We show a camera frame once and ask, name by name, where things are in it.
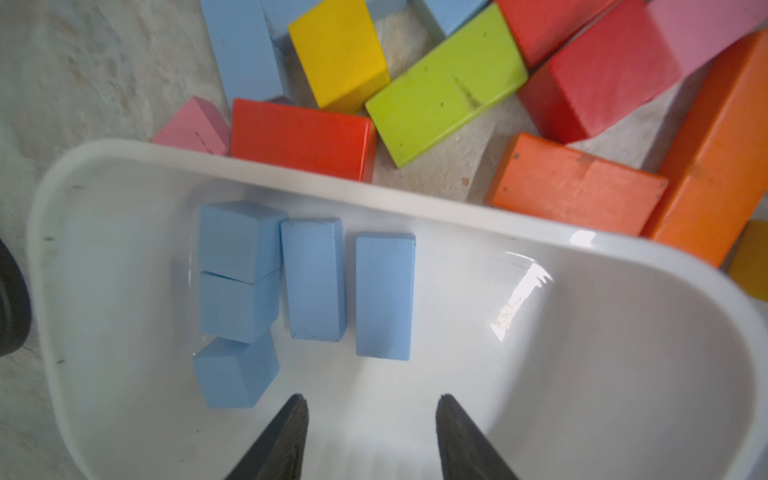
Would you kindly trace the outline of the white plastic tray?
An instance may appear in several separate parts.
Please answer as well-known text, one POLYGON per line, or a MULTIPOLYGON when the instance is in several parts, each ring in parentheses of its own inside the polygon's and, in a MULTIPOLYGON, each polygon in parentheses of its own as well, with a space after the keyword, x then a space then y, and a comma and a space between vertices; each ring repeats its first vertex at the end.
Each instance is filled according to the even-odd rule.
POLYGON ((675 249, 268 165, 101 140, 49 169, 29 285, 61 436, 90 479, 223 479, 293 394, 306 479, 437 479, 454 396, 522 479, 763 479, 767 324, 675 249), (273 326, 280 371, 250 409, 205 405, 198 210, 249 200, 416 239, 411 356, 273 326))

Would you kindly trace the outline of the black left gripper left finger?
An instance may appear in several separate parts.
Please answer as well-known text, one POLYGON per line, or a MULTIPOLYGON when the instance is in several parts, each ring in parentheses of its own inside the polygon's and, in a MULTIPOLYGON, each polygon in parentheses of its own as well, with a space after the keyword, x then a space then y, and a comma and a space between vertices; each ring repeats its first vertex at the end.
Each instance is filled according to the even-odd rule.
POLYGON ((300 479, 308 424, 306 399, 292 395, 226 479, 300 479))

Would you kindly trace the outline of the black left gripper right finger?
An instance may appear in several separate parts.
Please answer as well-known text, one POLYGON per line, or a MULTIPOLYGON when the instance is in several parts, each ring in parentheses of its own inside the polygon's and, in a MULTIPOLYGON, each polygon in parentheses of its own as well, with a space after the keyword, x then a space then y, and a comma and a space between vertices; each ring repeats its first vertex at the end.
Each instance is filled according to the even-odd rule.
POLYGON ((453 395, 438 401, 436 433, 444 479, 519 479, 453 395))

